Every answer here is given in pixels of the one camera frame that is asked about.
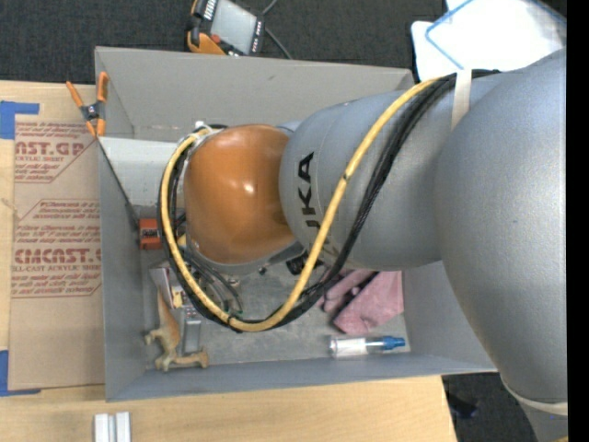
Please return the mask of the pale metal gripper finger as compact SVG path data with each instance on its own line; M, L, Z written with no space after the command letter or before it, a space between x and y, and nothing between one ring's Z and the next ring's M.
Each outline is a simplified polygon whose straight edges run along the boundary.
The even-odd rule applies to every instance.
M183 288L169 267L150 268L149 275L169 308L183 307Z
M183 309L182 351L185 355L200 350L202 318L194 307Z

